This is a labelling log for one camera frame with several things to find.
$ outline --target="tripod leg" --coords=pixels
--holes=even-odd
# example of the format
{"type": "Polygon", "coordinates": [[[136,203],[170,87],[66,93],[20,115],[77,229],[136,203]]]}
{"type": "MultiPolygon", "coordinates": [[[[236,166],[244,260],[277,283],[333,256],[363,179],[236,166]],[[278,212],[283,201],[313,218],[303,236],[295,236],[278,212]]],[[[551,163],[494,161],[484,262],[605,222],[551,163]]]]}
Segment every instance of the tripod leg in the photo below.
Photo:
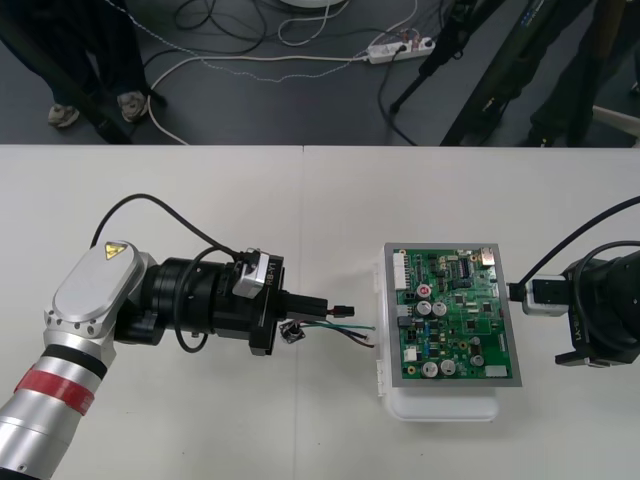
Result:
{"type": "Polygon", "coordinates": [[[96,132],[107,143],[126,145],[131,139],[106,115],[104,115],[91,99],[75,82],[46,55],[21,29],[16,26],[5,11],[0,8],[0,36],[19,52],[49,83],[56,89],[73,99],[76,107],[95,127],[96,132]]]}
{"type": "Polygon", "coordinates": [[[512,64],[535,40],[536,35],[554,13],[560,2],[567,0],[534,0],[520,15],[509,36],[493,58],[489,68],[442,140],[442,146],[458,146],[467,133],[471,115],[479,112],[491,98],[496,86],[508,75],[512,64]]]}

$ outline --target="electrical wire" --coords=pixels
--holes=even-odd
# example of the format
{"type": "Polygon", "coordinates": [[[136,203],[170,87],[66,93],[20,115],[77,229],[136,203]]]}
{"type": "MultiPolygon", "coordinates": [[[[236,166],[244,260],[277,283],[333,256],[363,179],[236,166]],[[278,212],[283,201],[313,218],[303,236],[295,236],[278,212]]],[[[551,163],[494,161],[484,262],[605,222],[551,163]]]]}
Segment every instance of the electrical wire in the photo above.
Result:
{"type": "Polygon", "coordinates": [[[617,205],[614,205],[611,208],[608,208],[607,210],[602,212],[600,215],[597,215],[597,216],[593,217],[591,220],[589,220],[587,223],[582,225],[580,228],[578,228],[575,232],[573,232],[567,238],[562,240],[558,245],[555,246],[555,248],[553,248],[544,257],[542,257],[542,259],[538,263],[536,263],[533,266],[533,268],[531,270],[529,270],[524,277],[522,277],[522,280],[520,280],[516,284],[516,286],[515,286],[516,289],[521,291],[521,292],[524,292],[524,288],[525,288],[527,282],[529,280],[531,280],[533,278],[533,276],[536,273],[538,273],[542,267],[544,267],[547,263],[549,263],[553,259],[553,257],[555,257],[562,250],[564,250],[569,244],[571,244],[574,240],[576,240],[583,233],[585,233],[588,230],[592,229],[593,227],[598,225],[600,222],[606,220],[607,218],[612,217],[616,213],[619,213],[619,212],[621,212],[623,210],[626,210],[629,207],[633,207],[634,205],[638,205],[638,204],[640,204],[640,196],[630,198],[629,200],[625,200],[624,202],[621,202],[621,203],[619,203],[617,205]]]}
{"type": "Polygon", "coordinates": [[[249,52],[255,50],[260,45],[262,45],[262,43],[266,40],[266,38],[267,38],[267,30],[268,30],[269,27],[267,25],[267,19],[265,18],[264,14],[262,13],[262,10],[258,6],[258,0],[252,0],[252,2],[251,2],[253,4],[255,10],[256,10],[256,13],[260,17],[260,22],[262,23],[262,32],[259,33],[258,37],[247,37],[245,35],[240,35],[240,34],[231,32],[231,31],[227,30],[225,27],[223,27],[222,25],[220,25],[220,23],[218,23],[218,21],[215,19],[214,13],[213,13],[213,11],[215,9],[215,6],[216,6],[217,0],[213,0],[211,2],[211,4],[208,4],[207,11],[205,12],[205,17],[202,20],[200,20],[198,23],[195,23],[193,25],[182,25],[182,24],[180,24],[180,22],[178,21],[178,17],[180,16],[180,13],[182,12],[182,10],[184,10],[185,7],[191,5],[195,1],[197,1],[197,0],[187,0],[186,2],[182,3],[175,10],[175,12],[173,12],[173,23],[174,23],[174,25],[176,26],[176,28],[178,30],[181,30],[181,31],[192,31],[192,30],[195,30],[195,29],[198,29],[198,28],[202,27],[207,22],[211,22],[213,25],[215,25],[216,28],[218,28],[218,30],[222,31],[226,35],[229,35],[230,37],[233,37],[233,38],[236,38],[238,40],[245,41],[245,42],[253,42],[253,45],[251,45],[251,46],[249,46],[247,48],[244,48],[242,50],[234,50],[234,51],[218,50],[218,51],[214,51],[214,53],[221,53],[221,54],[228,54],[228,55],[242,55],[244,53],[249,53],[249,52]]]}
{"type": "Polygon", "coordinates": [[[399,21],[398,23],[395,23],[393,25],[391,25],[385,33],[381,33],[380,35],[378,35],[376,38],[374,38],[371,43],[369,44],[369,47],[373,47],[378,40],[380,40],[381,38],[384,38],[384,36],[395,30],[396,28],[400,28],[402,25],[404,25],[405,23],[411,21],[411,19],[416,15],[416,13],[418,12],[418,0],[414,0],[414,5],[413,5],[413,10],[411,11],[411,13],[409,14],[409,16],[407,18],[405,18],[404,20],[399,21]]]}
{"type": "Polygon", "coordinates": [[[288,20],[285,20],[284,22],[282,22],[279,26],[278,26],[278,39],[280,39],[280,41],[284,44],[287,45],[288,47],[300,47],[302,45],[306,45],[309,42],[311,42],[311,40],[318,38],[318,36],[322,33],[322,31],[324,30],[324,27],[327,25],[327,20],[329,20],[330,18],[335,18],[338,15],[340,15],[345,8],[347,8],[349,6],[349,4],[351,3],[351,0],[347,0],[344,5],[340,8],[340,10],[338,10],[336,13],[334,13],[333,15],[329,15],[329,10],[331,9],[331,0],[327,0],[327,8],[324,11],[324,16],[322,17],[311,17],[311,18],[290,18],[288,20]],[[282,38],[282,29],[289,25],[290,23],[294,23],[294,22],[317,22],[319,20],[322,20],[322,25],[320,25],[320,28],[318,29],[318,31],[316,33],[314,33],[311,37],[309,37],[307,40],[303,40],[301,42],[289,42],[287,40],[285,40],[284,38],[282,38]]]}
{"type": "Polygon", "coordinates": [[[185,227],[194,235],[200,237],[202,240],[204,240],[208,244],[215,247],[217,250],[220,250],[221,252],[224,252],[227,255],[230,255],[234,260],[239,260],[242,258],[241,253],[236,252],[230,249],[229,247],[225,247],[221,243],[217,242],[216,240],[208,236],[206,233],[204,233],[202,230],[198,229],[192,223],[187,221],[182,215],[176,212],[173,208],[171,208],[165,202],[163,202],[159,198],[156,198],[152,195],[148,195],[146,193],[136,193],[134,195],[129,195],[128,197],[123,198],[118,203],[116,203],[113,207],[111,207],[111,209],[107,212],[104,218],[100,221],[100,224],[96,229],[96,232],[93,234],[93,239],[91,240],[91,248],[95,247],[96,244],[98,243],[102,230],[104,230],[104,227],[106,226],[109,219],[113,216],[113,214],[116,213],[122,206],[126,205],[129,202],[132,202],[133,200],[148,200],[150,202],[155,203],[160,208],[162,208],[165,212],[171,215],[175,220],[177,220],[183,227],[185,227]]]}
{"type": "MultiPolygon", "coordinates": [[[[324,76],[329,75],[331,73],[335,73],[335,72],[337,72],[339,70],[347,68],[349,65],[351,65],[351,63],[353,63],[355,61],[366,60],[366,57],[358,57],[357,55],[355,57],[353,57],[353,58],[311,57],[311,56],[305,56],[305,55],[292,55],[292,56],[287,56],[287,57],[273,57],[273,58],[243,57],[243,56],[239,56],[239,57],[194,57],[194,58],[187,58],[186,60],[183,60],[182,62],[174,65],[169,70],[167,70],[162,75],[160,75],[160,77],[158,77],[158,79],[153,83],[153,85],[151,85],[151,89],[155,90],[155,88],[167,76],[169,76],[171,73],[173,73],[174,71],[176,71],[178,68],[182,67],[183,65],[186,65],[187,63],[194,62],[194,61],[202,61],[205,65],[207,65],[210,68],[213,68],[215,70],[226,71],[226,72],[232,73],[233,75],[248,76],[250,78],[253,78],[254,80],[263,81],[263,82],[281,83],[284,80],[288,80],[288,79],[292,79],[292,78],[321,78],[321,77],[324,77],[324,76]],[[345,62],[345,63],[343,65],[339,66],[339,67],[333,68],[331,70],[327,70],[326,72],[321,73],[321,74],[317,74],[317,75],[292,74],[292,75],[285,75],[284,77],[282,77],[280,79],[274,80],[274,79],[263,79],[263,78],[257,77],[253,73],[249,73],[249,72],[236,72],[235,70],[231,70],[229,68],[213,66],[213,65],[210,65],[210,64],[206,63],[207,60],[246,60],[246,61],[254,61],[254,62],[280,62],[280,61],[289,61],[289,60],[315,60],[315,61],[323,61],[323,62],[345,62]]],[[[160,125],[160,123],[158,122],[158,120],[156,119],[156,117],[155,117],[155,115],[153,113],[153,108],[152,108],[152,105],[151,105],[151,97],[147,98],[147,105],[149,107],[149,115],[151,117],[151,120],[153,121],[153,124],[156,126],[156,128],[158,128],[158,130],[160,130],[166,136],[168,136],[169,138],[172,138],[173,140],[175,140],[176,142],[178,142],[178,143],[180,143],[182,145],[189,145],[182,138],[180,138],[177,135],[171,133],[170,131],[165,129],[162,125],[160,125]]]]}
{"type": "Polygon", "coordinates": [[[378,108],[380,109],[380,113],[382,114],[382,118],[384,118],[385,122],[387,123],[387,125],[389,125],[391,127],[391,129],[396,132],[398,135],[400,135],[409,145],[411,146],[418,146],[418,144],[416,142],[414,142],[413,140],[411,140],[407,135],[405,135],[405,133],[400,130],[394,120],[393,117],[389,114],[389,112],[387,112],[387,109],[384,107],[383,103],[382,103],[382,94],[384,93],[384,87],[386,87],[387,82],[389,81],[389,75],[391,74],[391,67],[393,66],[393,62],[395,62],[396,57],[398,56],[398,54],[400,52],[403,52],[404,50],[406,50],[406,47],[404,45],[402,45],[400,48],[398,48],[398,50],[396,51],[396,53],[394,53],[393,58],[391,59],[391,62],[389,62],[389,66],[387,67],[387,71],[384,74],[384,79],[382,80],[382,83],[380,84],[380,88],[378,89],[378,108]]]}
{"type": "Polygon", "coordinates": [[[194,258],[189,263],[189,265],[187,265],[187,268],[184,270],[184,272],[182,272],[182,275],[180,275],[178,287],[175,290],[175,295],[173,297],[173,329],[176,332],[176,338],[178,339],[178,343],[180,344],[180,347],[182,347],[182,349],[187,353],[198,353],[200,350],[204,348],[209,338],[209,335],[205,334],[204,337],[202,338],[202,341],[197,347],[190,347],[184,341],[184,337],[182,336],[182,330],[180,329],[180,327],[182,325],[182,312],[184,311],[184,300],[188,293],[186,288],[187,282],[191,278],[191,274],[193,273],[195,268],[198,266],[198,264],[202,261],[202,259],[207,255],[212,254],[213,252],[217,252],[218,250],[219,250],[218,247],[209,247],[206,250],[203,250],[202,252],[200,252],[200,254],[198,254],[198,256],[194,258]]]}
{"type": "Polygon", "coordinates": [[[598,327],[597,324],[589,320],[590,317],[584,308],[584,304],[582,303],[582,295],[580,290],[580,287],[582,286],[581,285],[582,273],[584,272],[584,269],[587,266],[587,264],[596,255],[604,252],[605,250],[611,250],[613,248],[620,248],[620,247],[640,247],[640,242],[635,240],[623,240],[619,242],[607,243],[606,245],[601,245],[600,247],[592,250],[582,260],[580,260],[578,265],[576,265],[576,269],[573,275],[573,299],[574,299],[576,314],[578,318],[582,319],[582,321],[586,325],[588,325],[589,333],[592,334],[594,337],[596,337],[600,342],[602,342],[607,347],[612,348],[614,350],[620,350],[620,351],[626,352],[629,350],[637,349],[640,346],[640,341],[636,340],[633,343],[625,343],[625,342],[614,340],[608,335],[604,335],[603,332],[600,330],[600,327],[598,327]]]}

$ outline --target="extension cord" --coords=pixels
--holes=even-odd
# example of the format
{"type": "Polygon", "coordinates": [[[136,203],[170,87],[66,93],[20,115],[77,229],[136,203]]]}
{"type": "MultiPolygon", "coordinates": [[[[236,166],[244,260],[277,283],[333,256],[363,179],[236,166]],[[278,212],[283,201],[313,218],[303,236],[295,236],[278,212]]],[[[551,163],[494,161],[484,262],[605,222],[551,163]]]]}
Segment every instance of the extension cord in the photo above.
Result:
{"type": "Polygon", "coordinates": [[[379,64],[389,63],[393,60],[394,56],[395,62],[408,58],[426,57],[427,55],[431,55],[434,48],[436,48],[436,43],[429,37],[425,37],[418,44],[418,48],[414,48],[413,42],[395,42],[385,43],[384,45],[373,45],[367,49],[367,53],[371,63],[379,64]],[[407,49],[396,55],[398,49],[403,45],[407,47],[407,49]]]}

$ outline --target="circuit board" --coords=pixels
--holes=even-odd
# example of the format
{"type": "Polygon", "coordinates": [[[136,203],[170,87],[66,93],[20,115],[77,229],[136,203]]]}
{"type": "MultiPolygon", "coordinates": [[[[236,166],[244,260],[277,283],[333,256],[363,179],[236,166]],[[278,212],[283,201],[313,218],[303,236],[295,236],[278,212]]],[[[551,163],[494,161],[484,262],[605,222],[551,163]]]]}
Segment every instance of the circuit board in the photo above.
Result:
{"type": "Polygon", "coordinates": [[[393,252],[402,378],[513,378],[493,250],[393,252]]]}

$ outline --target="capacitor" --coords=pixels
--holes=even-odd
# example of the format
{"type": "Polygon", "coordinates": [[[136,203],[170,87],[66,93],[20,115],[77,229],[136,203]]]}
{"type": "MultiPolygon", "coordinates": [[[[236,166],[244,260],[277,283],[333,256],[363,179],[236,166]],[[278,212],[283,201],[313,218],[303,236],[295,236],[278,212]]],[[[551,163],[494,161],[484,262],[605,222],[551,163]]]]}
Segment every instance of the capacitor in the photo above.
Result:
{"type": "Polygon", "coordinates": [[[474,355],[469,361],[474,367],[481,367],[482,365],[484,365],[484,358],[482,357],[482,355],[474,355]]]}
{"type": "Polygon", "coordinates": [[[442,363],[440,363],[440,370],[449,377],[456,373],[456,364],[453,360],[443,360],[442,363]]]}
{"type": "Polygon", "coordinates": [[[433,304],[433,314],[436,317],[444,317],[447,314],[447,306],[442,302],[433,304]]]}
{"type": "Polygon", "coordinates": [[[433,362],[427,362],[422,366],[421,371],[423,377],[434,378],[438,375],[438,366],[433,362]]]}
{"type": "Polygon", "coordinates": [[[422,302],[418,302],[418,304],[416,305],[416,312],[418,312],[418,315],[426,317],[431,313],[431,304],[424,300],[422,302]]]}
{"type": "Polygon", "coordinates": [[[416,295],[420,298],[429,298],[431,296],[431,287],[426,284],[421,284],[416,290],[416,295]]]}

